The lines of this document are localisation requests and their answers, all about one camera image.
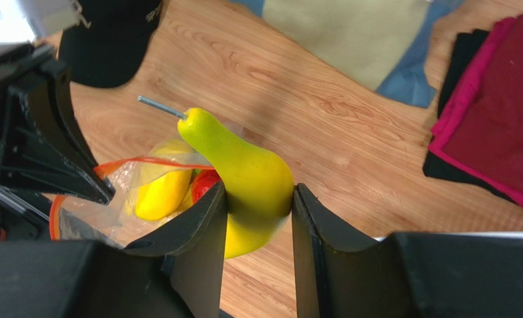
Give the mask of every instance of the black cap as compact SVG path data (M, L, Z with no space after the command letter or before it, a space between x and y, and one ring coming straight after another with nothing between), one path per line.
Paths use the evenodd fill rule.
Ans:
M59 60L71 66L71 80L112 88L139 69L159 26L161 0L78 0L82 22L63 32Z

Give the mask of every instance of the fabric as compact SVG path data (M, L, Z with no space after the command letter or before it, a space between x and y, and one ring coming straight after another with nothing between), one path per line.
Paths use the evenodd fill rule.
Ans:
M523 15L495 25L444 117L430 151L523 207Z
M449 97L453 93L455 86L457 86L457 83L465 71L465 68L469 65L469 62L473 59L473 56L475 53L477 53L481 45L487 39L488 35L489 32L485 30L474 30L472 34L460 33L457 35L453 52L451 54L451 61L447 69L447 74L441 87L441 91L439 92L439 102L437 108L438 118L440 117L441 112L444 110L446 103L449 101ZM424 175L427 177L452 182L460 182L464 184L473 184L485 188L492 194L513 202L513 200L506 194L495 189L487 182L484 182L483 180L476 178L467 172L452 166L451 164L448 164L430 151L426 154L422 171L424 171Z
M464 0L232 0L377 93L427 107L424 62L433 23Z
M58 59L71 66L71 80L98 88L118 87L136 74L161 0L79 0L84 21L63 32Z

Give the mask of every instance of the wood grain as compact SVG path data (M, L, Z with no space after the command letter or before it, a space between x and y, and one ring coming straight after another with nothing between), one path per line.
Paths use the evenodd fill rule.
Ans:
M426 63L440 87L455 35L523 12L523 0L468 0L436 23ZM58 43L58 37L52 39ZM148 152L200 106L243 125L281 155L297 182L368 235L392 231L523 231L523 210L472 185L425 178L436 106L375 95L226 0L172 0L135 79L119 89L72 86L100 162ZM221 307L239 318L295 317L290 223L266 248L225 263Z

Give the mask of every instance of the yellow bell pepper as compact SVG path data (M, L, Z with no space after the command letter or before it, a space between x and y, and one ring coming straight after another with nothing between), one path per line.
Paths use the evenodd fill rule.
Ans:
M182 140L168 140L150 154L169 155L190 153L192 148ZM146 183L138 188L134 206L135 215L146 221L158 221L178 211L186 196L190 197L190 180L193 170L176 170L163 174L171 167L145 164L140 170L139 182Z

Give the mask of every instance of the black plastic part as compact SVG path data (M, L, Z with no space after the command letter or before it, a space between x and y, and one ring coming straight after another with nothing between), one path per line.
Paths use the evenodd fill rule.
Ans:
M28 201L31 206L10 205L10 197L8 201L0 198L0 229L5 231L5 240L50 240L48 218L40 213L49 212L51 202L39 193L6 193Z
M117 250L96 241L0 243L2 317L228 317L219 310L222 184Z
M292 231L299 318L523 317L523 239L394 233L377 242L303 184Z
M0 58L0 186L108 204L114 189L93 171L97 162L74 117L68 67L49 45L7 55Z

